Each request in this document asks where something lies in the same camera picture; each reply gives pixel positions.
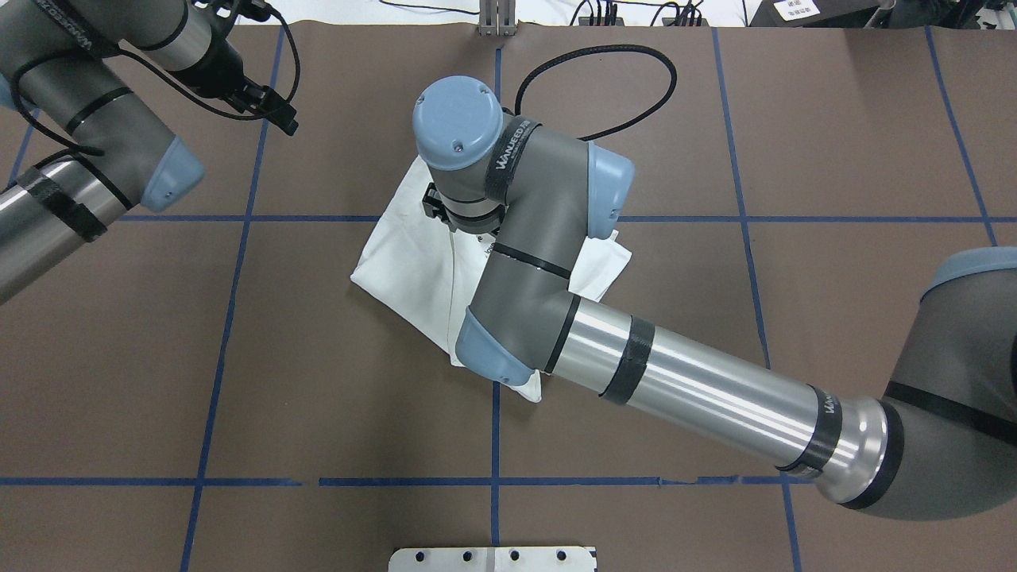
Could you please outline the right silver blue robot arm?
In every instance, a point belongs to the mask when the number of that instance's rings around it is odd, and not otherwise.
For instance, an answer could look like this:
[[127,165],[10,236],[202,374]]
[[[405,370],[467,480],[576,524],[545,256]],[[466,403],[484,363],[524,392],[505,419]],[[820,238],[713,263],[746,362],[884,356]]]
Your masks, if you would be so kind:
[[956,519],[1015,499],[1013,247],[947,258],[882,397],[841,398],[570,292],[584,241],[620,217],[625,157],[505,112],[462,75],[425,88],[412,127],[426,214],[494,236],[455,341],[467,369],[505,386],[563,377],[871,516]]

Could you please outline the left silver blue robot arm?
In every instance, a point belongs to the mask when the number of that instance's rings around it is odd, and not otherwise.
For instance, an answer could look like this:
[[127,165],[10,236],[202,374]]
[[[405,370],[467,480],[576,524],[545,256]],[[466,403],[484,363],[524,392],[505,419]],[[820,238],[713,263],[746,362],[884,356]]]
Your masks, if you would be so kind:
[[103,236],[136,206],[163,211],[206,174],[203,163],[106,62],[127,57],[233,121],[292,135],[291,95],[255,83],[229,41],[239,18],[281,19],[270,1],[7,1],[2,105],[58,152],[2,192],[2,300]]

